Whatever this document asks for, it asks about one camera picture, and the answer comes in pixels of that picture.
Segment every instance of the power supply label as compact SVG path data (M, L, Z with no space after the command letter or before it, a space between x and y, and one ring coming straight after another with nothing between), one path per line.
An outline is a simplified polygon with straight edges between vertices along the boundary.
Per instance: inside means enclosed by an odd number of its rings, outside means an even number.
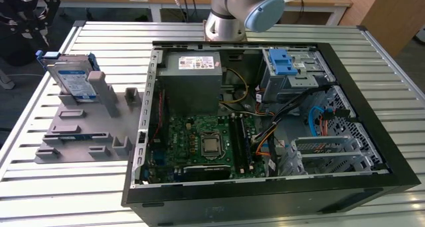
M96 98L96 92L86 80L85 72L82 70L58 70L57 73L73 97L81 102L90 102Z
M178 69L213 69L212 56L180 57Z

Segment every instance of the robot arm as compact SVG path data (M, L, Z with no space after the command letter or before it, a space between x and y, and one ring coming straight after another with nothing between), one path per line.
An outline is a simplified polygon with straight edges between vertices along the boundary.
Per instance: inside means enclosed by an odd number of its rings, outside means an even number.
M212 0L212 12L205 23L210 41L241 41L245 28L265 32L284 13L284 0Z
M20 33L24 38L33 41L36 49L44 49L48 46L46 27L52 25L60 0L42 1L45 9L37 15L33 10L38 0L0 0L0 38Z

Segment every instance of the ram slot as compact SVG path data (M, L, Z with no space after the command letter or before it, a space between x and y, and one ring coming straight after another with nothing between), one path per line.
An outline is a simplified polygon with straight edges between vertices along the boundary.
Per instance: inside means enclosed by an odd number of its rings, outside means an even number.
M248 160L248 166L249 166L249 171L253 171L253 161L252 161L252 155L250 155L250 144L249 144L249 138L246 134L246 127L245 123L242 121L242 118L240 119L241 122L241 127L242 127L242 136L244 136L244 146L245 146L245 153L246 153L246 160Z
M244 174L249 169L248 158L246 158L246 148L245 148L245 138L244 138L244 126L242 119L238 116L229 117L229 132L233 150L233 162L236 172Z

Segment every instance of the motherboard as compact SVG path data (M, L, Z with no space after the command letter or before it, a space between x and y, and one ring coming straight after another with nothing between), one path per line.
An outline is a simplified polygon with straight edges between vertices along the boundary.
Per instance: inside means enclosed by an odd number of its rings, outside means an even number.
M265 176L264 163L252 157L249 149L256 134L250 115L172 116L168 134L166 150L153 151L161 182L180 182L189 172L197 178L216 175L205 179L220 179L217 175L229 175L229 179Z

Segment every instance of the metal table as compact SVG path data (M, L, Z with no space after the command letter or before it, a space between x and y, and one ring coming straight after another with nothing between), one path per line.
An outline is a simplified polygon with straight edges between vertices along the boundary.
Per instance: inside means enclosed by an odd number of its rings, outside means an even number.
M332 44L409 164L425 182L425 96L366 31L356 27L277 25L248 32L250 41ZM153 40L202 40L201 24L86 22L60 49L97 56L117 92L144 89ZM60 103L46 74L0 151L0 226L146 226L122 208L125 161L33 163L34 151ZM423 226L425 184L384 196L346 213L214 223L208 226Z

